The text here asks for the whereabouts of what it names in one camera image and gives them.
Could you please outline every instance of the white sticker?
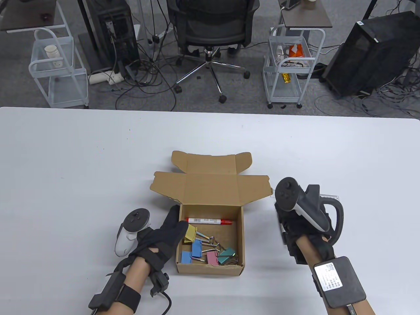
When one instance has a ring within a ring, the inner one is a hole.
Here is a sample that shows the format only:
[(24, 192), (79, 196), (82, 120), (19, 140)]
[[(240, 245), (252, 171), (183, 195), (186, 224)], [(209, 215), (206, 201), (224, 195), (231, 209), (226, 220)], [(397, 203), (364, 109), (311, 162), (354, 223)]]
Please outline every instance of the white sticker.
[(326, 197), (326, 198), (333, 198), (333, 199), (336, 199), (336, 200), (340, 201), (339, 197), (335, 196), (335, 195), (322, 195), (322, 194), (320, 194), (320, 196), (321, 197)]
[(108, 283), (109, 278), (111, 278), (112, 274), (105, 277), (103, 282), (101, 282), (101, 286), (99, 287), (98, 291), (95, 294), (101, 294), (102, 291), (105, 289), (106, 284)]
[(315, 273), (321, 284), (322, 291), (324, 292), (338, 289), (343, 286), (333, 263), (316, 266)]

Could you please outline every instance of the open cardboard box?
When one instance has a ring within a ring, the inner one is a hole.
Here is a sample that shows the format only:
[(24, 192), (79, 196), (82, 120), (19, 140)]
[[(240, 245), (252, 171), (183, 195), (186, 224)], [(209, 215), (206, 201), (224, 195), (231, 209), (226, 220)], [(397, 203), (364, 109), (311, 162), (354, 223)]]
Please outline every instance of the open cardboard box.
[(232, 225), (193, 226), (204, 235), (214, 236), (224, 248), (235, 250), (239, 259), (237, 265), (227, 266), (211, 266), (195, 260), (192, 264), (181, 264), (181, 252), (191, 251), (191, 244), (181, 242), (176, 250), (178, 272), (239, 276), (245, 268), (243, 206), (273, 194), (269, 177), (239, 175), (252, 164), (249, 152), (211, 156), (173, 151), (171, 160), (184, 173), (155, 172), (150, 189), (181, 203), (180, 221), (185, 218), (232, 220)]

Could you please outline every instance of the white cup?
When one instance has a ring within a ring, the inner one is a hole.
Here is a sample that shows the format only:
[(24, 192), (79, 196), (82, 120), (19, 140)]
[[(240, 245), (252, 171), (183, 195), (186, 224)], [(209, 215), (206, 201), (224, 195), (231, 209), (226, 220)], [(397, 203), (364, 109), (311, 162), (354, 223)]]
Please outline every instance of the white cup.
[[(57, 49), (57, 46), (55, 46), (55, 45), (45, 46), (44, 50), (47, 53), (48, 58), (59, 58), (59, 57), (61, 57), (60, 53)], [(55, 68), (62, 68), (63, 67), (63, 61), (62, 60), (53, 61), (52, 63), (53, 63)]]

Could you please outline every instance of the chair base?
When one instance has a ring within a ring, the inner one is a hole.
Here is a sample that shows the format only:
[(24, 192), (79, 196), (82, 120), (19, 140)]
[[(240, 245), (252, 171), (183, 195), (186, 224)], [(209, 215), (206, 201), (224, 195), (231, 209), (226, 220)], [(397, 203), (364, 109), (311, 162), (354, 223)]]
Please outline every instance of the chair base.
[(231, 65), (229, 63), (222, 63), (220, 61), (213, 60), (213, 57), (215, 57), (218, 53), (220, 53), (220, 48), (219, 47), (216, 50), (214, 50), (213, 47), (206, 47), (204, 49), (204, 52), (206, 54), (206, 61), (205, 62), (203, 62), (202, 59), (197, 58), (197, 57), (188, 56), (188, 55), (182, 56), (182, 58), (188, 58), (188, 59), (191, 59), (191, 60), (194, 60), (194, 61), (200, 61), (201, 64), (199, 66), (195, 67), (194, 69), (192, 69), (189, 73), (187, 73), (185, 76), (183, 76), (182, 78), (180, 78), (176, 82), (175, 92), (177, 92), (177, 93), (182, 92), (182, 88), (179, 86), (179, 83), (181, 83), (183, 80), (185, 80), (186, 78), (188, 78), (192, 74), (199, 71), (201, 68), (206, 67), (207, 69), (210, 69), (210, 72), (211, 72), (211, 74), (213, 76), (213, 79), (216, 83), (216, 87), (219, 90), (219, 94), (220, 94), (219, 102), (223, 104), (224, 102), (226, 102), (227, 97), (223, 94), (223, 91), (222, 91), (222, 88), (220, 87), (220, 83), (217, 79), (216, 73), (214, 72), (213, 65), (222, 66), (222, 67), (225, 67), (225, 68), (230, 68), (230, 69), (235, 69), (235, 70), (240, 70), (244, 73), (244, 78), (245, 79), (249, 79), (249, 76), (251, 75), (251, 73), (249, 71), (247, 71), (246, 68), (244, 68), (244, 67), (239, 67), (239, 66)]

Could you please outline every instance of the office chair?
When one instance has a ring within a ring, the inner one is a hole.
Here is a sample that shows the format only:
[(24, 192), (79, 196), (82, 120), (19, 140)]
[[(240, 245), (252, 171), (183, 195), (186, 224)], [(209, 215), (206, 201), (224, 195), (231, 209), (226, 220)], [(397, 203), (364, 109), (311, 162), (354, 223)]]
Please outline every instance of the office chair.
[(260, 7), (259, 0), (167, 0), (169, 20), (174, 25), (181, 50), (188, 45), (204, 47), (205, 61), (182, 54), (183, 58), (202, 62), (192, 71), (180, 78), (174, 88), (181, 93), (179, 86), (183, 80), (206, 67), (216, 82), (219, 90), (219, 102), (224, 103), (227, 97), (223, 94), (213, 65), (240, 70), (244, 78), (249, 79), (250, 72), (243, 67), (222, 63), (214, 58), (220, 56), (220, 47), (238, 44), (247, 46), (251, 42), (252, 18)]

